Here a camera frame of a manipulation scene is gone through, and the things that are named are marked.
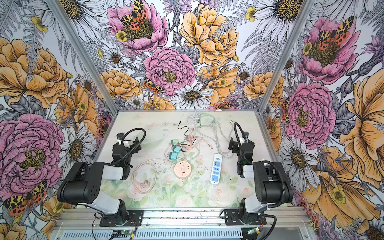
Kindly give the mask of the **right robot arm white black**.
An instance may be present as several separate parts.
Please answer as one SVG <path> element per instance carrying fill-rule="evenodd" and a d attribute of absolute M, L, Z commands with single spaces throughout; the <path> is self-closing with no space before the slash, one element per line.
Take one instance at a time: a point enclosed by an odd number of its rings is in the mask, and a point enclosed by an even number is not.
<path fill-rule="evenodd" d="M 237 155 L 237 173 L 241 178 L 254 180 L 255 193 L 243 198 L 239 204 L 239 218 L 250 224 L 265 211 L 280 207 L 293 200 L 293 189 L 281 163 L 253 160 L 255 143 L 239 123 L 233 123 L 235 137 L 230 139 L 229 150 Z"/>

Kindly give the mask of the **teal charger with black cable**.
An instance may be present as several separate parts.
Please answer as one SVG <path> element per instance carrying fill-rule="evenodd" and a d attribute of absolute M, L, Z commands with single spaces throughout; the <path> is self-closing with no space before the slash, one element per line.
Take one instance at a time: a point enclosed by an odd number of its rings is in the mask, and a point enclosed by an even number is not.
<path fill-rule="evenodd" d="M 171 152 L 169 154 L 169 160 L 173 163 L 177 163 L 178 153 Z"/>

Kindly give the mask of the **teal charger with white cable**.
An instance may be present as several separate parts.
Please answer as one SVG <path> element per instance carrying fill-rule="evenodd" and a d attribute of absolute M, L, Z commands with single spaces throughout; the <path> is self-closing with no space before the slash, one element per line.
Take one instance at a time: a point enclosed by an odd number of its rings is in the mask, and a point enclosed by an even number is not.
<path fill-rule="evenodd" d="M 178 154 L 178 153 L 181 152 L 181 151 L 182 151 L 182 148 L 181 148 L 181 147 L 179 147 L 179 146 L 174 146 L 174 147 L 173 147 L 173 152 L 174 152 L 174 153 Z"/>

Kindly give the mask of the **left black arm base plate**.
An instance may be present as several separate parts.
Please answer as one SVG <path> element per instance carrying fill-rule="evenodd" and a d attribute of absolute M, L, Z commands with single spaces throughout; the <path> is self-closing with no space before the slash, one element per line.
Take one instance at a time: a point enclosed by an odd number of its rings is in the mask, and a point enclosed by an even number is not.
<path fill-rule="evenodd" d="M 144 210 L 127 210 L 122 217 L 118 214 L 106 215 L 100 221 L 100 227 L 140 227 Z"/>

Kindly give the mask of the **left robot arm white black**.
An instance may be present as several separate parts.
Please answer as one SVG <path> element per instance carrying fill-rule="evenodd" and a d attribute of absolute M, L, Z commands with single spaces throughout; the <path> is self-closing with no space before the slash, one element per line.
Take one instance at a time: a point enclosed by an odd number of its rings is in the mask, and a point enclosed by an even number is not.
<path fill-rule="evenodd" d="M 111 163 L 74 164 L 58 189 L 59 202 L 86 206 L 101 213 L 107 222 L 124 224 L 129 219 L 125 202 L 103 192 L 101 184 L 102 181 L 123 181 L 128 178 L 133 167 L 132 155 L 142 149 L 141 143 L 146 135 L 143 128 L 118 134 Z"/>

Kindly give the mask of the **round pink power socket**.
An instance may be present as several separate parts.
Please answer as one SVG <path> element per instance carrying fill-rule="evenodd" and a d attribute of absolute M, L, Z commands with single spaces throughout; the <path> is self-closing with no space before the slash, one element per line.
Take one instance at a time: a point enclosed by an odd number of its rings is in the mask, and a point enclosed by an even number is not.
<path fill-rule="evenodd" d="M 180 161 L 175 165 L 174 173 L 177 178 L 184 180 L 191 175 L 192 166 L 189 162 Z"/>

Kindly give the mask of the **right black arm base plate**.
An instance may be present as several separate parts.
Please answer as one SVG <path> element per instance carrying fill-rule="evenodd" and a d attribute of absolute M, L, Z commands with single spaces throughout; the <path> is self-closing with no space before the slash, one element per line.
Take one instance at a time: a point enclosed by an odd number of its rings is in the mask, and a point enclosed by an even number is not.
<path fill-rule="evenodd" d="M 261 226 L 267 223 L 265 217 L 243 213 L 239 209 L 224 209 L 220 213 L 220 218 L 225 220 L 226 226 Z"/>

